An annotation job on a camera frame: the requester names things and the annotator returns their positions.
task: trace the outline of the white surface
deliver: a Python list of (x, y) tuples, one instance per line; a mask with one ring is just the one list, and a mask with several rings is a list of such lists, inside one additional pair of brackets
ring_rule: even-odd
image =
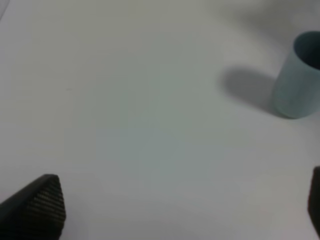
[(62, 240), (317, 239), (319, 118), (257, 106), (300, 29), (242, 1), (12, 0), (0, 200), (56, 173)]

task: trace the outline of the white table surface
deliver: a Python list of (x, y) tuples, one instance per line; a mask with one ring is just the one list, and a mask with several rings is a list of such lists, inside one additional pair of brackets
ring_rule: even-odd
[(0, 200), (55, 173), (62, 240), (318, 239), (320, 118), (265, 106), (300, 26), (258, 2), (11, 0)]

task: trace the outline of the cup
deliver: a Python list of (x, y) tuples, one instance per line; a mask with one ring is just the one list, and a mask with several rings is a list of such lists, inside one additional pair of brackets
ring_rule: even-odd
[(294, 40), (274, 84), (272, 105), (292, 119), (320, 109), (320, 31), (302, 33)]

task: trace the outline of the light blue cup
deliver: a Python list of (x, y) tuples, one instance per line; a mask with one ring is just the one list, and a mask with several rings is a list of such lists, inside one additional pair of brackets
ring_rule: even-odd
[(320, 109), (320, 31), (299, 35), (272, 92), (274, 108), (292, 119)]

